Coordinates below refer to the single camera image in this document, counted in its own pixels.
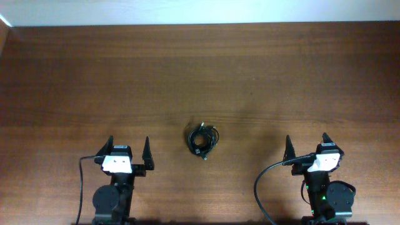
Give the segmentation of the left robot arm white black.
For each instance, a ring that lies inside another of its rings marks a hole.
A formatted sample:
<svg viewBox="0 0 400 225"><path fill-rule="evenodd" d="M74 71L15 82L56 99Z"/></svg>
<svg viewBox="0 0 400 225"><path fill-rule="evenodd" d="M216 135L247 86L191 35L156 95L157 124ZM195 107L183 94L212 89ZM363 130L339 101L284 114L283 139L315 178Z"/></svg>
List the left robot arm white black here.
<svg viewBox="0 0 400 225"><path fill-rule="evenodd" d="M106 144L97 152L94 162L101 171L111 177L107 185L99 187L92 197L95 208L93 224L131 225L136 220L130 216L131 201L136 177L145 177L147 171L154 170L154 160L149 139L145 140L142 164L133 164L132 149L128 145L115 145L109 137Z"/></svg>

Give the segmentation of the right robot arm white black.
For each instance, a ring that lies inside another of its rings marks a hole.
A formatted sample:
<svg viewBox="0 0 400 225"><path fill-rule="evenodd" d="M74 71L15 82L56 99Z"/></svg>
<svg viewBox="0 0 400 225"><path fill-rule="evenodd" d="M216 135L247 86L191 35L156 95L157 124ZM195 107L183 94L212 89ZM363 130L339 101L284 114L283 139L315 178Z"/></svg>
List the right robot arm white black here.
<svg viewBox="0 0 400 225"><path fill-rule="evenodd" d="M326 133L316 151L304 156L296 156L291 139L286 136L283 164L292 167L293 176L304 177L302 188L307 189L312 211L311 216L301 219L301 224L346 224L353 215L356 188L344 181L330 180L343 156L344 151Z"/></svg>

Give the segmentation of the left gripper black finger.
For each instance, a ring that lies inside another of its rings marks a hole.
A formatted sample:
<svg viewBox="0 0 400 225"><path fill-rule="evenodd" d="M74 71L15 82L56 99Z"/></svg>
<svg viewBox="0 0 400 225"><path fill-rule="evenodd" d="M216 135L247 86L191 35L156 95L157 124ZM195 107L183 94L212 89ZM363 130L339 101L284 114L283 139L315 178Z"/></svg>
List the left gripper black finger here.
<svg viewBox="0 0 400 225"><path fill-rule="evenodd" d="M154 170L154 160L151 154L149 137L146 137L144 150L142 152L142 160L144 161L144 167L146 170Z"/></svg>
<svg viewBox="0 0 400 225"><path fill-rule="evenodd" d="M109 136L105 145L96 153L96 156L100 157L100 156L109 155L113 149L113 142L114 142L114 137Z"/></svg>

